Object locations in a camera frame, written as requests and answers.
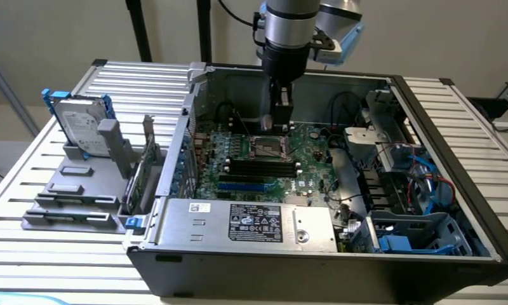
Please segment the robotic end effector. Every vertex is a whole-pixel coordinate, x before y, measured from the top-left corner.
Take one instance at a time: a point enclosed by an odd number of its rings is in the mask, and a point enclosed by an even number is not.
[[[318,16],[319,11],[323,12],[322,18]],[[274,125],[290,123],[294,110],[293,82],[305,74],[309,59],[326,64],[343,62],[346,53],[339,41],[327,36],[321,26],[329,27],[341,36],[345,26],[359,23],[359,19],[355,20],[358,16],[362,18],[358,1],[353,0],[322,3],[321,0],[269,0],[265,15],[266,41],[259,42],[255,33],[262,15],[255,14],[254,40],[262,47],[262,67],[269,75],[269,96],[262,111],[265,130],[273,129]]]

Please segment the power supply label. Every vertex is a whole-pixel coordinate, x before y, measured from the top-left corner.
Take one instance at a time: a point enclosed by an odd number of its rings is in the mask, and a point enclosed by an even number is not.
[[[282,243],[281,207],[232,204],[228,237],[234,241]]]

